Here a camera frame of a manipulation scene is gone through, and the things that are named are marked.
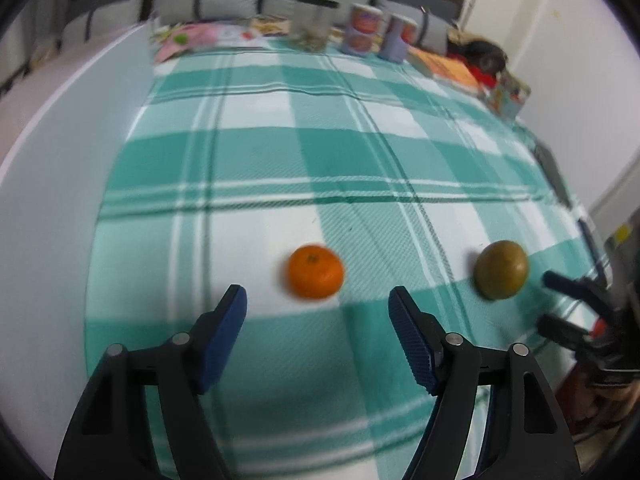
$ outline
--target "canned food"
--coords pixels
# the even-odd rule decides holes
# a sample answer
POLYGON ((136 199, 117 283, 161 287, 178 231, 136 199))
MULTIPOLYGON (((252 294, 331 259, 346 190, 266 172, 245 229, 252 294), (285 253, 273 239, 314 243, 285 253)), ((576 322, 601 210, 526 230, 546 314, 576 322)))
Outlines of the canned food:
POLYGON ((344 30, 341 50, 352 56, 366 56, 382 19, 382 11, 361 4, 351 6, 351 17, 344 30))
POLYGON ((392 14, 378 56, 394 63, 402 63, 409 46, 414 44, 417 28, 411 18, 392 14))

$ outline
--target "plaid blanket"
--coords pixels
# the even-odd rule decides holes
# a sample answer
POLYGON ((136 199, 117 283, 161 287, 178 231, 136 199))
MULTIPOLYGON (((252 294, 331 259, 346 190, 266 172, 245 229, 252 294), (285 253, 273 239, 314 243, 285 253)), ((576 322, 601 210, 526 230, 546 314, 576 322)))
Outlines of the plaid blanket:
MULTIPOLYGON (((584 212, 556 201, 533 137, 476 99, 407 63, 306 54, 277 40, 183 57, 156 73, 98 219, 87 367, 114 341, 161 343, 229 284, 245 286, 248 319, 202 399, 236 474, 402 476, 433 399, 415 384, 389 321, 395 285, 446 330, 493 348, 519 340, 549 349, 536 319, 576 307, 543 290, 540 276, 590 271, 575 224, 584 212), (501 239, 526 249, 530 278, 491 303, 474 290, 472 263, 501 239), (282 285, 283 262, 311 242, 346 268, 344 286, 324 301, 282 285)), ((551 353, 545 370, 565 372, 551 353)), ((473 471, 487 400, 481 388, 460 476, 473 471)), ((162 471, 175 476, 152 389, 148 405, 162 471)))

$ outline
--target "yellow sticker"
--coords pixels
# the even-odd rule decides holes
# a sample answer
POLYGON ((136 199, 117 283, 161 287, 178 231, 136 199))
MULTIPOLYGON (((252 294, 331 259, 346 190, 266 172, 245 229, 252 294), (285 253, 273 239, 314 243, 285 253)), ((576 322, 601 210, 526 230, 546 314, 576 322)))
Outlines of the yellow sticker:
POLYGON ((613 241, 616 244, 616 247, 618 245, 620 245, 622 242, 624 242, 627 238, 629 238, 629 235, 631 234, 631 225, 629 224, 622 224, 619 228, 616 229, 616 231, 613 233, 613 241))

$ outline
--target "green fruit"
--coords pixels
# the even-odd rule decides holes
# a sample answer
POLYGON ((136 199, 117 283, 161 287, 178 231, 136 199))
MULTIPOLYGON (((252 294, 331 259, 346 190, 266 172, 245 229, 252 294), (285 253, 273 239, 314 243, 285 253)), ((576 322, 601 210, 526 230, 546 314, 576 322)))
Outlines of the green fruit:
POLYGON ((186 34, 182 33, 182 34, 176 34, 174 36, 174 41, 175 43, 177 43, 178 45, 182 45, 185 46, 187 44, 187 42, 189 41, 189 38, 187 37, 186 34))
POLYGON ((502 240, 484 248, 474 267, 476 288, 488 300, 515 296, 527 281, 529 259, 516 242, 502 240))

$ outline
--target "white wall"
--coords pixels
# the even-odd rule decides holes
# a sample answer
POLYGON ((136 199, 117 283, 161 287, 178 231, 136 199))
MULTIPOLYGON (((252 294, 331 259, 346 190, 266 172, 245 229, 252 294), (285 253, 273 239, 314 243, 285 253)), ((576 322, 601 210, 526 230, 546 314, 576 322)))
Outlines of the white wall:
POLYGON ((603 0, 548 0, 512 68, 532 87, 522 118, 592 208, 640 147, 640 58, 631 40, 603 0))
POLYGON ((538 1, 474 0, 473 9, 465 19, 464 28, 499 44, 511 58, 517 53, 521 43, 515 41, 522 36, 522 32, 518 33, 517 29, 521 27, 526 32, 538 1), (530 11, 531 7, 534 9, 533 12, 529 12, 530 17, 527 20, 524 14, 530 11), (518 33, 518 37, 512 37, 512 32, 518 33))
POLYGON ((518 8, 518 13, 514 23, 511 24, 511 30, 508 37, 504 41, 503 48, 509 56, 511 63, 520 59, 521 53, 527 44, 535 25, 542 17, 542 13, 546 7, 548 0, 522 0, 518 8))
POLYGON ((111 40, 63 54, 0 102, 0 413, 50 476, 86 383, 102 194, 153 79, 145 27, 111 40))
POLYGON ((605 237, 620 227, 640 207, 640 156, 591 209, 596 227, 605 237))

